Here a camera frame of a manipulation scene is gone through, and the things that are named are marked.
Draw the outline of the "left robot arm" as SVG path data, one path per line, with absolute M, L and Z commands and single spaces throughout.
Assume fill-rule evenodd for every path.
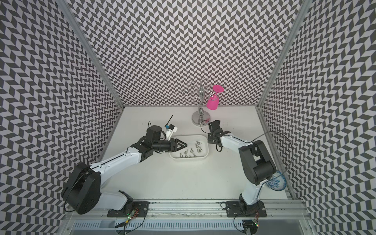
M 61 192 L 64 208 L 69 205 L 72 211 L 78 214 L 85 214 L 92 209 L 130 210 L 133 198 L 124 191 L 103 191 L 105 183 L 122 170 L 146 160 L 154 152 L 178 152 L 187 146 L 188 144 L 179 139 L 146 142 L 143 137 L 123 153 L 107 160 L 92 165 L 77 164 Z

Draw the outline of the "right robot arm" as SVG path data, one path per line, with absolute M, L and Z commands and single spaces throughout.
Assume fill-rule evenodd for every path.
M 227 148 L 239 154 L 248 183 L 239 197 L 240 211 L 255 214 L 260 208 L 259 195 L 263 185 L 272 178 L 277 168 L 263 141 L 244 141 L 221 129 L 208 134 L 208 143 Z

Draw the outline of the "white storage box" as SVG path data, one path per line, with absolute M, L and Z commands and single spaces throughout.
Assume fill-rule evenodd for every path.
M 178 152 L 171 152 L 169 153 L 170 157 L 174 160 L 182 161 L 182 160 L 200 160 L 204 159 L 208 156 L 209 154 L 209 144 L 208 144 L 208 139 L 204 135 L 183 135 L 183 136 L 177 136 L 177 139 L 187 143 L 187 147 L 178 151 Z M 196 144 L 196 141 L 201 142 L 202 144 L 198 146 Z M 197 152 L 197 147 L 202 148 L 202 152 L 198 153 Z M 195 154 L 197 155 L 196 158 L 179 158 L 180 153 L 184 154 L 186 150 L 189 150 L 189 154 Z

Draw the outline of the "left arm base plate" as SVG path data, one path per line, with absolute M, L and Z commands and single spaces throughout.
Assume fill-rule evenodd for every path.
M 107 217 L 126 218 L 131 215 L 133 211 L 136 212 L 137 218 L 145 218 L 149 210 L 149 201 L 134 201 L 127 202 L 126 205 L 119 211 L 110 209 Z

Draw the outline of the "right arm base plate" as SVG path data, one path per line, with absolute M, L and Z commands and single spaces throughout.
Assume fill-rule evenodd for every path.
M 262 201 L 258 201 L 255 204 L 247 205 L 239 201 L 226 201 L 225 210 L 227 217 L 267 217 L 266 208 Z

